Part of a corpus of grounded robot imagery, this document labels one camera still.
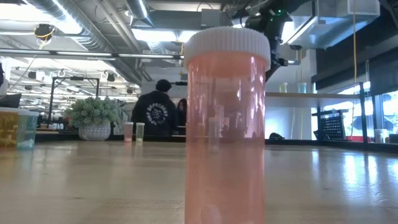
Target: red object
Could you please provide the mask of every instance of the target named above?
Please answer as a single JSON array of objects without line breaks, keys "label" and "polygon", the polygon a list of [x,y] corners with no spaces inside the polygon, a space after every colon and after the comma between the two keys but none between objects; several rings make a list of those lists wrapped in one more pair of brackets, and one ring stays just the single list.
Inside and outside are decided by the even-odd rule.
[{"label": "red object", "polygon": [[363,137],[362,136],[347,136],[347,140],[363,142]]}]

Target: cup on shelf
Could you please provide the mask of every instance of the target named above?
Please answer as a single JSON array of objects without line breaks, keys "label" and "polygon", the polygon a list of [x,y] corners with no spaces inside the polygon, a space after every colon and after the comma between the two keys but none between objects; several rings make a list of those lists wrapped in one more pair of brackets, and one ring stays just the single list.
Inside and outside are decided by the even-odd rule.
[{"label": "cup on shelf", "polygon": [[287,83],[282,83],[279,85],[279,93],[287,93]]},{"label": "cup on shelf", "polygon": [[298,93],[307,93],[307,84],[306,83],[298,83],[297,88],[298,88]]},{"label": "cup on shelf", "polygon": [[145,123],[136,123],[136,142],[144,141],[144,126]]},{"label": "cup on shelf", "polygon": [[125,122],[124,123],[124,141],[131,142],[132,141],[132,126],[134,122]]}]

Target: potted plant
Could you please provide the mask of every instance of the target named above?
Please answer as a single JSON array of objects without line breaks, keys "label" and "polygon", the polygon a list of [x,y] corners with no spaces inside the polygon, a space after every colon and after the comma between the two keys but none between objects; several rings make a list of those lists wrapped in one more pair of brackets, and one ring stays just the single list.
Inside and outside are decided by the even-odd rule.
[{"label": "potted plant", "polygon": [[110,122],[118,120],[116,104],[109,98],[77,100],[65,114],[79,128],[79,137],[87,141],[103,141],[111,134]]}]

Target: white bottle cap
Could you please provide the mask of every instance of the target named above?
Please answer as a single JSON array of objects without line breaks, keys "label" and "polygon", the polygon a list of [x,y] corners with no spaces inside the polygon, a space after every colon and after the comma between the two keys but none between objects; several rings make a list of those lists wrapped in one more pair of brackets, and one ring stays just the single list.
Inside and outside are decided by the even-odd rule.
[{"label": "white bottle cap", "polygon": [[184,45],[184,67],[192,58],[212,51],[247,52],[271,64],[269,41],[264,34],[247,28],[215,27],[196,33]]}]

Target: plastic cup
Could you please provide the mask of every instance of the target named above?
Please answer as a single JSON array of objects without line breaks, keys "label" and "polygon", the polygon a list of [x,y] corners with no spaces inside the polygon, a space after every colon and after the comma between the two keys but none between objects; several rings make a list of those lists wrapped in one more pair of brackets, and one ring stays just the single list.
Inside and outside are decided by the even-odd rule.
[{"label": "plastic cup", "polygon": [[132,141],[132,126],[134,122],[125,122],[124,123],[124,141],[131,142]]},{"label": "plastic cup", "polygon": [[184,57],[189,105],[185,224],[265,223],[268,40],[249,29],[207,29],[191,37]]},{"label": "plastic cup", "polygon": [[287,93],[287,83],[282,83],[279,85],[279,93]]},{"label": "plastic cup", "polygon": [[144,141],[144,126],[145,123],[136,123],[136,142]]},{"label": "plastic cup", "polygon": [[298,88],[298,93],[307,93],[307,84],[306,83],[298,83],[297,88]]}]

